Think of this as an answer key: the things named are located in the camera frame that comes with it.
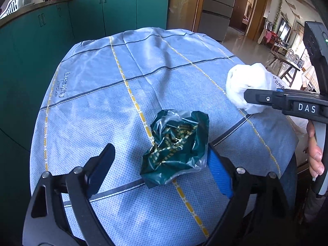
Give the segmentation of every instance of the television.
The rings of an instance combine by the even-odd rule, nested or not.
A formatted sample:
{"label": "television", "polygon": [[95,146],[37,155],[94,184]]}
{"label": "television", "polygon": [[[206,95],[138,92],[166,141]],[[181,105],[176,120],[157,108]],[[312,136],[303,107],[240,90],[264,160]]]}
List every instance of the television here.
{"label": "television", "polygon": [[281,19],[281,23],[280,23],[280,27],[278,30],[278,37],[283,40],[284,42],[286,42],[286,40],[288,39],[289,33],[291,31],[291,27],[289,26],[289,24],[287,23],[287,21],[282,18]]}

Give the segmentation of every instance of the doorway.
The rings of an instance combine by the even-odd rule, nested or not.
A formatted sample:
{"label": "doorway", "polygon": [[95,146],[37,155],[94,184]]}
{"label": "doorway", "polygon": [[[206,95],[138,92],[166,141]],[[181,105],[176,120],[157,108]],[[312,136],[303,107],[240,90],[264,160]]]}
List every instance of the doorway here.
{"label": "doorway", "polygon": [[229,26],[244,33],[252,17],[255,0],[235,0]]}

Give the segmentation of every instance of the blue gripper pad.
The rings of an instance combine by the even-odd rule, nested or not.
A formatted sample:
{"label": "blue gripper pad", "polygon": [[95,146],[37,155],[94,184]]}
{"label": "blue gripper pad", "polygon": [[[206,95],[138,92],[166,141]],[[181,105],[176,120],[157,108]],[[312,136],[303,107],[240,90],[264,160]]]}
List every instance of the blue gripper pad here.
{"label": "blue gripper pad", "polygon": [[233,196],[232,180],[218,156],[209,147],[207,151],[207,164],[220,192],[229,199]]}

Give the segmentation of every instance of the yellow dashed line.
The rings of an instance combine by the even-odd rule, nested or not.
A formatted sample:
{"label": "yellow dashed line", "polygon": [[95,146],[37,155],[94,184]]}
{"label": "yellow dashed line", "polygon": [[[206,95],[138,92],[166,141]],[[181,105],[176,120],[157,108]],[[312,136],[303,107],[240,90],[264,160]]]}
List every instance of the yellow dashed line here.
{"label": "yellow dashed line", "polygon": [[[226,92],[214,81],[211,79],[211,77],[209,75],[207,75],[202,69],[200,69],[197,65],[195,65],[193,62],[191,62],[187,57],[185,57],[184,55],[182,55],[181,53],[179,53],[176,49],[174,49],[166,40],[164,40],[162,37],[161,39],[163,41],[165,41],[167,43],[167,45],[175,52],[177,53],[178,55],[180,55],[182,58],[184,58],[185,60],[187,60],[192,66],[196,67],[200,72],[202,72],[218,89],[220,89],[224,95],[227,96]],[[256,130],[254,124],[249,120],[247,119],[246,115],[242,112],[242,110],[238,109],[239,112],[242,114],[242,116],[246,119],[246,121],[251,125],[251,127],[253,128],[255,134],[259,137],[261,143],[263,143],[263,145],[265,146],[265,148],[268,150],[269,154],[270,154],[270,158],[274,161],[274,163],[276,164],[276,167],[278,169],[278,174],[279,174],[279,178],[281,177],[281,171],[280,171],[280,167],[279,167],[279,164],[277,162],[277,160],[275,159],[275,157],[273,156],[272,152],[271,152],[271,149],[269,148],[269,146],[265,143],[265,141],[263,140],[263,138],[261,137],[261,135],[259,134],[259,132]]]}
{"label": "yellow dashed line", "polygon": [[[115,54],[114,47],[113,47],[113,44],[112,44],[112,37],[111,37],[111,36],[109,37],[109,41],[110,41],[110,47],[111,47],[111,49],[112,49],[113,55],[114,55],[115,60],[116,60],[117,67],[118,67],[118,69],[119,69],[119,71],[120,71],[120,73],[121,73],[121,76],[122,76],[123,81],[124,81],[124,83],[125,83],[125,86],[126,86],[126,88],[127,88],[127,90],[128,90],[128,93],[129,93],[129,95],[130,95],[130,97],[131,97],[131,100],[132,100],[132,102],[134,103],[134,106],[135,106],[135,108],[137,109],[137,111],[138,111],[138,113],[139,113],[139,116],[140,116],[140,119],[141,119],[142,123],[144,124],[144,127],[145,127],[145,130],[146,130],[146,132],[147,132],[148,138],[150,139],[151,143],[154,144],[154,137],[152,136],[152,134],[151,134],[151,132],[150,132],[150,129],[149,129],[148,125],[147,125],[147,122],[146,122],[145,116],[143,115],[143,113],[142,113],[142,111],[141,111],[141,109],[140,109],[140,107],[139,107],[139,104],[137,103],[137,101],[136,101],[134,95],[132,94],[132,90],[130,89],[129,83],[128,83],[128,82],[126,81],[126,79],[125,79],[124,72],[123,72],[122,67],[121,67],[121,65],[119,64],[119,61],[118,61],[117,56],[116,56],[116,54]],[[178,185],[178,183],[177,183],[176,180],[173,180],[172,183],[173,183],[173,185],[175,186],[177,192],[179,193],[179,195],[180,195],[182,201],[183,201],[184,204],[186,205],[187,209],[189,210],[189,212],[191,213],[191,215],[194,217],[196,223],[200,226],[200,228],[201,228],[203,234],[205,235],[206,238],[208,238],[208,237],[209,237],[209,232],[207,231],[206,227],[204,226],[204,224],[203,224],[203,222],[201,221],[201,219],[199,218],[199,216],[196,214],[196,212],[195,212],[194,209],[192,208],[191,204],[188,202],[188,200],[187,200],[186,196],[184,195],[184,193],[183,193],[181,187]]]}
{"label": "yellow dashed line", "polygon": [[55,81],[56,81],[56,78],[57,78],[57,75],[58,75],[59,66],[56,69],[55,76],[54,76],[54,79],[52,81],[52,85],[51,85],[51,89],[50,89],[50,93],[49,93],[49,98],[48,98],[48,103],[47,103],[46,118],[45,118],[45,125],[44,125],[44,142],[43,142],[43,145],[44,145],[44,162],[45,162],[46,171],[49,170],[48,169],[49,168],[48,167],[48,155],[47,155],[47,132],[48,132],[49,106],[50,106],[52,91],[54,90]]}

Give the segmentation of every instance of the pink cloth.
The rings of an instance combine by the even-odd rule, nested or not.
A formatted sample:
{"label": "pink cloth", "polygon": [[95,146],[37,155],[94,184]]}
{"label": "pink cloth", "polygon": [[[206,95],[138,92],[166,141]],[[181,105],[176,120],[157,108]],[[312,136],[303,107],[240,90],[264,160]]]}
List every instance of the pink cloth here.
{"label": "pink cloth", "polygon": [[271,40],[272,37],[272,33],[270,31],[267,31],[267,33],[265,34],[265,38],[267,39],[267,43]]}

